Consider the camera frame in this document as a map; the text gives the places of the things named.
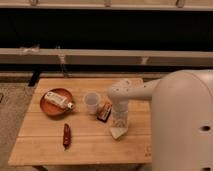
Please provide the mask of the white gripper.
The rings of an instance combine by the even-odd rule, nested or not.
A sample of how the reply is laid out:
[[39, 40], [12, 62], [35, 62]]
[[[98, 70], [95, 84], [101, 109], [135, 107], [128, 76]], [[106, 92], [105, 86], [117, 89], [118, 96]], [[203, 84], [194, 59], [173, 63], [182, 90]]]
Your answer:
[[112, 128], [128, 128], [128, 104], [114, 103], [112, 105]]

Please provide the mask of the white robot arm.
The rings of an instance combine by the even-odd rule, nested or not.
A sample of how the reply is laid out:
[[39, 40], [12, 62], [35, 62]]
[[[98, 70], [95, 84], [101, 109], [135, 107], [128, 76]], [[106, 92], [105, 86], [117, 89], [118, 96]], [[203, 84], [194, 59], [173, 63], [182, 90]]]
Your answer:
[[180, 70], [107, 92], [113, 118], [126, 124], [128, 102], [151, 102], [152, 171], [213, 171], [213, 70]]

